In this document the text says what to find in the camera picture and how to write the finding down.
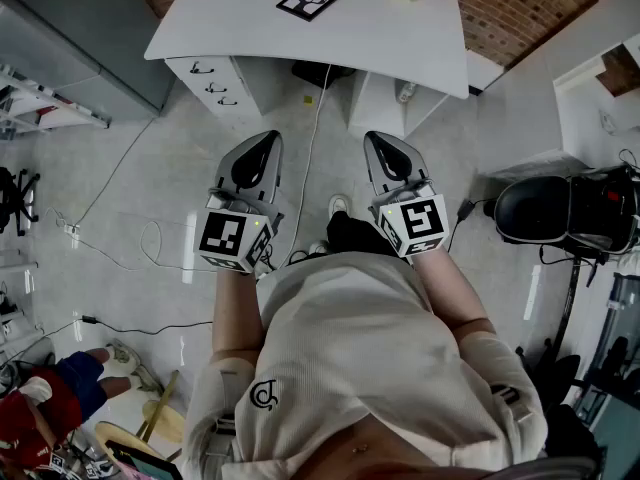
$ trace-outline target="metal rack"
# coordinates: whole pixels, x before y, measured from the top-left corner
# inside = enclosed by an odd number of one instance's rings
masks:
[[[107,119],[0,64],[0,138],[77,124],[109,127]]]

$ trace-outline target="black office chair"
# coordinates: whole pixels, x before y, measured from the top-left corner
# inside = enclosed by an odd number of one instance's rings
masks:
[[[13,176],[5,167],[0,167],[0,191],[2,192],[2,202],[0,202],[0,233],[4,233],[4,228],[11,220],[11,214],[16,217],[16,229],[18,236],[24,236],[24,231],[20,226],[20,213],[31,222],[38,222],[37,215],[29,215],[27,205],[24,198],[27,197],[29,190],[33,184],[40,179],[40,175],[36,174],[22,188],[22,176],[27,174],[26,169],[20,171],[18,176],[18,185],[16,186],[15,176]]]

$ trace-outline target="shoe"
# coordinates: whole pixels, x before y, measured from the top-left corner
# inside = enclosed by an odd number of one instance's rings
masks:
[[[111,348],[113,354],[109,351],[109,356],[112,357],[115,368],[125,375],[131,375],[131,373],[140,366],[140,356],[131,347],[125,345],[118,339],[111,340],[106,346],[107,350]]]
[[[331,196],[329,200],[329,219],[333,217],[333,214],[336,212],[346,212],[347,215],[351,215],[351,203],[349,202],[349,198],[347,196],[343,196],[342,194],[336,194]]]
[[[164,393],[164,389],[149,373],[144,366],[138,366],[135,371],[131,374],[132,377],[137,377],[140,379],[140,387],[138,387],[138,391],[142,391],[143,393],[149,393],[152,395],[156,395],[158,399],[162,397],[162,393]]]
[[[312,254],[329,254],[329,242],[326,240],[313,242],[311,247],[309,247],[309,255]]]

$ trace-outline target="picture frame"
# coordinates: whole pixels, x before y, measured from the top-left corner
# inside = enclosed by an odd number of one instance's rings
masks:
[[[338,0],[282,0],[276,7],[305,21],[312,21]]]

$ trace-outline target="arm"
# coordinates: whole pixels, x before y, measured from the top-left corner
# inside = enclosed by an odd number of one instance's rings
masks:
[[[44,416],[42,416],[42,413],[33,404],[31,399],[28,396],[25,396],[24,398],[27,402],[27,407],[29,407],[31,414],[33,414],[33,417],[36,420],[36,430],[40,432],[42,438],[47,442],[47,445],[49,445],[51,451],[53,451],[53,448],[55,447],[57,441],[56,436],[47,423],[47,420],[44,419]]]
[[[434,314],[453,333],[456,341],[477,331],[495,334],[478,294],[442,247],[416,254],[413,266],[424,285]]]
[[[213,316],[213,361],[239,357],[255,366],[263,341],[254,275],[219,270]]]

